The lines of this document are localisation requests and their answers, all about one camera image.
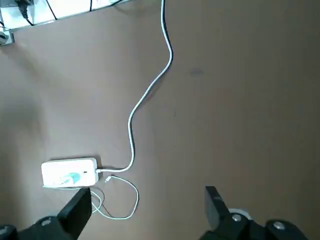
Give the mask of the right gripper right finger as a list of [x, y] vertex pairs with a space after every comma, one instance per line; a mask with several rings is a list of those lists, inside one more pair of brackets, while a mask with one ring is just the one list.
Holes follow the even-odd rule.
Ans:
[[205, 213], [210, 225], [201, 240], [306, 240], [293, 223], [282, 219], [256, 223], [248, 212], [228, 208], [214, 186], [205, 187]]

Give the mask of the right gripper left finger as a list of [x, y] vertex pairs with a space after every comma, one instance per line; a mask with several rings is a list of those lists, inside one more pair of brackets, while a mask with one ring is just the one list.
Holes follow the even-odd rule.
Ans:
[[81, 188], [56, 216], [46, 216], [18, 231], [14, 225], [0, 226], [2, 240], [76, 240], [92, 215], [91, 191]]

